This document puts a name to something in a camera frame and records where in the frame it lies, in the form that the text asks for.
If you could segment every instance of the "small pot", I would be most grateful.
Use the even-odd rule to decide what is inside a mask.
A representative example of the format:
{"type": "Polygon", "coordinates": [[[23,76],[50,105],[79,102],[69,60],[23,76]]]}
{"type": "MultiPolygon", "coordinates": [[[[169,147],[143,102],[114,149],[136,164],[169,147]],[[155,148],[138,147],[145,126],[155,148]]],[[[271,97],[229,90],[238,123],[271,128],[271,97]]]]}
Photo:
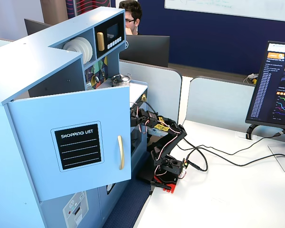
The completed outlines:
{"type": "Polygon", "coordinates": [[[128,75],[115,75],[112,77],[113,86],[129,86],[131,77],[128,75]]]}

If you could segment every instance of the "black monitor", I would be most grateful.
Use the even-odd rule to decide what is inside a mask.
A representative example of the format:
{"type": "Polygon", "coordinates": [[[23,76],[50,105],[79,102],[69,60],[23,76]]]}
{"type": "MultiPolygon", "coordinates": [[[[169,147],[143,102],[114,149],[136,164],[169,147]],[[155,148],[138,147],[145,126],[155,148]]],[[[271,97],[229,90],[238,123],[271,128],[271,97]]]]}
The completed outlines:
{"type": "Polygon", "coordinates": [[[169,36],[127,35],[128,48],[119,58],[132,62],[168,67],[169,36]]]}
{"type": "Polygon", "coordinates": [[[28,36],[51,27],[51,25],[29,19],[24,19],[24,22],[25,27],[27,28],[28,36]]]}
{"type": "Polygon", "coordinates": [[[285,129],[285,43],[268,42],[246,123],[285,129]]]}

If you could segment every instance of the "dark blue floor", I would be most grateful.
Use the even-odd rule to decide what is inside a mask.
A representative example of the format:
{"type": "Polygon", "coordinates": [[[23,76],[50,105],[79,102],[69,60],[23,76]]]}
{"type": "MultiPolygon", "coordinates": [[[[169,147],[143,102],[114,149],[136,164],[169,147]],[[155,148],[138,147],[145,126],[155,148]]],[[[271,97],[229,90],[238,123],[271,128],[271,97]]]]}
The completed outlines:
{"type": "Polygon", "coordinates": [[[103,228],[132,228],[149,197],[150,184],[132,178],[103,228]]]}

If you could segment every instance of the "eyeglasses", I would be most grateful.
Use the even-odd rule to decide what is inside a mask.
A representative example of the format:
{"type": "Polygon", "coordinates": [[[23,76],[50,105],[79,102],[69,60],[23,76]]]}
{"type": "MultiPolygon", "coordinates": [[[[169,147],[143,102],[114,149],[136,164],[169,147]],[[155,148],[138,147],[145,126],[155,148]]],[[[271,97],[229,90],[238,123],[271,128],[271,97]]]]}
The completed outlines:
{"type": "Polygon", "coordinates": [[[135,19],[133,19],[133,20],[127,20],[127,19],[126,19],[126,20],[125,20],[126,23],[130,23],[130,22],[132,22],[132,21],[135,21],[135,19]]]}

